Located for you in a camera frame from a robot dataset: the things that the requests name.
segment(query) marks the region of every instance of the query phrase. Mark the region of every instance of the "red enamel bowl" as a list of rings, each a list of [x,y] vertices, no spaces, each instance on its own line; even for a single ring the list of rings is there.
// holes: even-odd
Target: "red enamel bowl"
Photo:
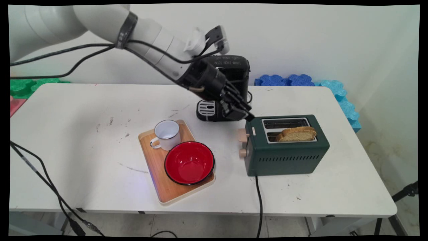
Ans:
[[[214,168],[214,155],[200,142],[183,142],[174,146],[165,157],[165,172],[180,185],[203,181]]]

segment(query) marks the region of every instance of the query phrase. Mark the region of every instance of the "mug handle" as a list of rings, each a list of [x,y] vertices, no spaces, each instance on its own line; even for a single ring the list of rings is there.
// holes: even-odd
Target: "mug handle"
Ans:
[[[153,142],[155,142],[155,141],[158,141],[158,140],[159,140],[159,138],[157,138],[157,137],[153,138],[153,139],[150,141],[150,146],[151,146],[151,147],[153,147],[154,149],[157,149],[157,148],[161,147],[161,143],[159,143],[159,145],[152,146],[152,143],[153,143]]]

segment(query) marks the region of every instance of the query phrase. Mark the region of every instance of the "power cord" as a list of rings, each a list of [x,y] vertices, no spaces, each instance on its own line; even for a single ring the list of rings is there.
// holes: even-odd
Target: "power cord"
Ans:
[[[130,40],[128,40],[128,43],[139,43],[139,44],[142,44],[142,45],[146,45],[146,46],[148,46],[150,48],[153,48],[154,50],[156,50],[156,51],[158,51],[158,52],[166,55],[167,57],[169,57],[170,59],[174,60],[175,62],[177,62],[177,63],[183,63],[183,64],[184,63],[193,63],[195,61],[201,60],[201,59],[203,59],[205,57],[208,57],[208,56],[211,56],[213,54],[220,53],[220,51],[223,50],[223,47],[221,47],[221,48],[219,48],[219,49],[217,49],[215,51],[212,51],[210,53],[201,55],[201,56],[193,58],[191,60],[179,60],[176,57],[174,57],[174,56],[170,55],[169,53],[167,53],[166,51],[164,51],[164,50],[162,50],[162,49],[160,49],[160,48],[158,48],[158,47],[156,47],[154,45],[151,45],[151,44],[149,44],[147,42],[144,42],[144,41],[141,41],[141,40],[130,39]]]
[[[94,52],[94,53],[92,53],[92,54],[89,54],[89,55],[87,55],[87,56],[85,56],[85,57],[83,57],[81,60],[79,60],[79,62],[77,62],[74,66],[73,66],[73,68],[71,68],[71,70],[70,71],[68,71],[67,73],[65,73],[65,74],[62,74],[62,75],[46,75],[46,76],[11,76],[10,77],[10,79],[27,79],[27,78],[31,78],[31,79],[37,79],[37,78],[61,78],[61,77],[66,77],[66,76],[68,76],[68,75],[70,75],[81,63],[83,63],[83,61],[85,61],[85,60],[87,60],[87,59],[89,59],[89,58],[91,58],[91,57],[93,57],[93,56],[96,56],[96,55],[98,55],[98,54],[101,54],[101,53],[104,53],[104,52],[106,52],[106,51],[109,51],[110,49],[113,49],[114,48],[114,45],[112,45],[112,46],[110,46],[110,47],[107,47],[107,48],[104,48],[104,49],[102,49],[102,50],[99,50],[99,51],[96,51],[96,52]]]
[[[259,189],[259,178],[256,176],[256,188],[257,188],[257,195],[259,196],[259,203],[260,203],[260,221],[259,221],[259,230],[257,231],[257,237],[260,237],[260,231],[262,229],[262,220],[263,220],[263,204],[262,204],[262,196],[260,195],[260,189]]]
[[[248,92],[248,94],[250,94],[250,100],[247,102],[247,104],[249,104],[251,101],[253,101],[253,94],[251,94],[251,92],[249,92],[249,91],[247,91]]]
[[[12,149],[19,155],[19,157],[24,160],[24,162],[40,177],[40,179],[42,179],[44,181],[44,183],[46,183],[46,185],[56,194],[56,196],[58,197],[58,201],[59,201],[59,206],[61,207],[62,212],[64,213],[64,215],[67,217],[68,221],[70,222],[70,227],[73,229],[73,231],[78,235],[78,236],[85,236],[85,232],[83,231],[83,229],[79,226],[79,224],[74,221],[73,219],[71,219],[71,217],[68,215],[68,213],[64,210],[64,207],[62,206],[62,202],[65,204],[65,206],[71,211],[71,213],[73,213],[80,221],[82,221],[86,227],[88,227],[90,230],[100,234],[101,236],[104,236],[104,234],[91,222],[88,222],[86,220],[84,220],[83,218],[81,218],[66,202],[65,200],[62,198],[62,196],[58,193],[58,190],[56,189],[55,185],[53,184],[51,178],[48,175],[48,172],[46,170],[45,164],[43,163],[43,161],[41,160],[40,157],[38,157],[36,154],[32,153],[31,151],[25,149],[24,147],[14,143],[13,141],[10,141],[10,146],[12,147]],[[17,149],[21,149],[25,152],[27,152],[28,154],[32,155],[33,157],[35,157],[37,160],[39,160],[40,164],[42,165],[43,168],[43,172],[46,175],[46,178],[49,180],[49,182],[37,171],[37,169],[28,161],[28,159]]]
[[[47,57],[50,57],[50,56],[54,56],[54,55],[58,55],[58,54],[63,54],[63,53],[67,53],[67,52],[78,50],[78,49],[82,49],[82,48],[88,48],[88,47],[109,47],[109,46],[112,46],[112,45],[114,45],[114,44],[111,44],[111,43],[91,43],[91,44],[79,45],[79,46],[76,46],[76,47],[66,48],[66,49],[59,50],[59,51],[56,51],[56,52],[52,52],[52,53],[49,53],[49,54],[40,55],[38,57],[34,57],[34,58],[31,58],[31,59],[28,59],[28,60],[14,62],[14,63],[11,63],[10,66],[12,67],[12,66],[16,66],[16,65],[30,63],[30,62],[33,62],[33,61],[36,61],[36,60],[41,60],[41,59],[44,59],[44,58],[47,58]]]
[[[175,235],[175,233],[173,233],[173,232],[171,232],[171,231],[160,231],[160,232],[157,232],[157,233],[155,233],[154,235],[152,235],[152,236],[150,236],[150,237],[152,238],[152,237],[154,237],[154,236],[156,236],[156,235],[158,235],[158,234],[160,234],[160,233],[163,233],[163,232],[172,233],[172,235],[174,235],[174,237],[177,237],[177,235]]]
[[[162,49],[160,49],[160,48],[158,48],[158,47],[156,47],[156,46],[154,46],[152,44],[149,44],[147,42],[140,41],[140,40],[134,40],[134,39],[128,40],[128,43],[130,43],[130,42],[131,43],[138,43],[138,44],[146,45],[146,46],[148,46],[150,48],[153,48],[154,50],[156,50],[156,51],[158,51],[158,52],[166,55],[167,57],[171,58],[173,61],[175,61],[177,63],[182,63],[182,64],[193,63],[193,62],[201,60],[201,59],[203,59],[205,57],[208,57],[208,56],[211,56],[213,54],[219,53],[223,49],[223,47],[220,47],[219,49],[217,49],[217,50],[215,50],[213,52],[201,55],[201,56],[193,58],[191,60],[179,60],[179,59],[175,58],[174,56],[170,55],[169,53],[167,53],[166,51],[164,51],[164,50],[162,50]],[[101,46],[107,46],[107,48],[104,48],[102,50],[99,50],[97,52],[94,52],[92,54],[89,54],[89,55],[85,56],[84,58],[82,58],[81,60],[79,60],[79,62],[77,62],[72,67],[72,69],[70,71],[68,71],[65,74],[61,74],[61,75],[46,75],[46,76],[13,76],[13,77],[11,76],[10,79],[28,79],[28,78],[29,79],[41,79],[41,78],[62,78],[62,77],[66,77],[66,76],[70,75],[83,61],[85,61],[85,60],[87,60],[87,59],[89,59],[89,58],[91,58],[93,56],[96,56],[98,54],[104,53],[104,52],[106,52],[106,51],[108,51],[110,49],[113,49],[113,48],[115,48],[115,45],[114,44],[85,44],[85,45],[80,45],[80,46],[76,46],[76,47],[72,47],[72,48],[66,48],[66,49],[63,49],[63,50],[60,50],[60,51],[56,51],[56,52],[52,52],[52,53],[49,53],[49,54],[40,55],[40,56],[31,58],[31,59],[28,59],[28,60],[18,61],[18,62],[14,62],[14,63],[10,64],[10,67],[12,67],[12,66],[17,66],[17,65],[21,65],[21,64],[25,64],[25,63],[30,63],[30,62],[33,62],[33,61],[36,61],[36,60],[44,59],[44,58],[47,58],[47,57],[55,56],[55,55],[58,55],[58,54],[63,54],[63,53],[67,53],[67,52],[70,52],[70,51],[82,49],[82,48],[101,47]],[[139,57],[143,61],[145,61],[148,65],[150,65],[155,70],[157,70],[158,72],[160,72],[167,79],[175,82],[175,80],[173,78],[171,78],[165,72],[163,72],[162,70],[160,70],[157,66],[155,66],[154,64],[152,64],[150,61],[148,61],[145,57],[143,57],[142,55],[140,55],[136,51],[134,51],[134,50],[132,50],[132,49],[130,49],[128,47],[125,47],[125,49],[128,50],[129,52],[133,53],[134,55],[136,55],[137,57]]]

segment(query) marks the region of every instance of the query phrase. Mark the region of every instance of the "white enamel mug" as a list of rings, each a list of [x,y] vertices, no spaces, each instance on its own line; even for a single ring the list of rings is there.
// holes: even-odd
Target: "white enamel mug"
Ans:
[[[180,144],[180,126],[173,120],[163,120],[155,127],[156,137],[150,141],[153,148],[162,148],[166,151],[171,150],[174,146]],[[159,145],[152,145],[159,140]]]

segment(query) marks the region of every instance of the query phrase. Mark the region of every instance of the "robotic arm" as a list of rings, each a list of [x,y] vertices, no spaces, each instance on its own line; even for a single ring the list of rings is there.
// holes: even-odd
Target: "robotic arm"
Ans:
[[[203,35],[197,28],[187,43],[175,38],[151,19],[138,19],[129,5],[9,6],[9,61],[38,49],[75,39],[86,31],[116,46],[143,56],[174,83],[205,100],[219,101],[223,115],[232,120],[252,120],[251,107],[224,74],[204,59],[192,61],[212,44],[226,54],[229,45],[221,26]],[[180,62],[150,46],[156,46]]]

